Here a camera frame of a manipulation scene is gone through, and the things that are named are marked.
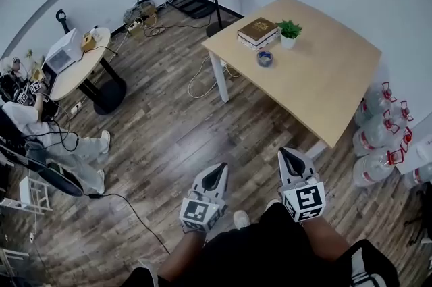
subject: green plant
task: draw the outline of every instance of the green plant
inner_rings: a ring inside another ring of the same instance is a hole
[[[286,38],[292,38],[295,39],[298,35],[300,35],[302,31],[302,27],[298,24],[294,24],[292,20],[282,20],[282,23],[276,23],[277,26],[279,26],[281,30],[282,36],[285,36]]]

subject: white pot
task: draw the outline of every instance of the white pot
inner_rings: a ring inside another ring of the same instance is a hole
[[[292,47],[294,47],[294,44],[296,43],[296,39],[288,38],[281,34],[281,42],[283,48],[291,49]]]

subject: book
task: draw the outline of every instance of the book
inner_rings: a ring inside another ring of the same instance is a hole
[[[258,18],[237,31],[238,36],[258,46],[278,31],[277,25],[265,18]]]
[[[245,40],[244,38],[242,38],[240,36],[237,36],[237,41],[243,43],[243,45],[249,47],[253,51],[259,51],[261,48],[267,46],[270,42],[276,40],[280,35],[281,35],[280,31],[278,30],[276,33],[274,33],[273,35],[271,35],[270,37],[265,39],[262,43],[260,43],[257,46],[253,45],[252,43],[250,43],[249,41]]]

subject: wooden table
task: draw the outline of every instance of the wooden table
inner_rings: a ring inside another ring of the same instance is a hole
[[[261,67],[257,52],[237,41],[237,31],[258,17],[293,20],[303,27],[293,49],[280,38],[265,47],[273,65]],[[223,68],[230,64],[267,93],[320,141],[308,152],[316,157],[333,148],[371,83],[380,50],[343,24],[297,0],[277,0],[238,20],[202,44],[208,51],[224,102],[229,100]]]
[[[93,101],[94,110],[98,114],[108,114],[122,103],[126,95],[126,82],[118,76],[103,57],[111,41],[109,29],[97,28],[97,32],[101,40],[96,43],[95,48],[85,53],[80,61],[73,63],[57,75],[50,99],[58,101],[78,88]],[[101,88],[97,88],[87,79],[98,64],[101,64],[112,78]]]

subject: round table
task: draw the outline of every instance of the round table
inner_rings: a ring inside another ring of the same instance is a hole
[[[127,87],[126,82],[103,57],[111,41],[109,29],[97,28],[97,32],[101,39],[96,43],[94,49],[84,53],[80,61],[73,63],[57,75],[50,99],[58,101],[78,88],[93,101],[96,113],[104,115],[113,112],[120,106],[126,95]],[[98,64],[101,64],[111,76],[111,79],[100,88],[87,79]]]

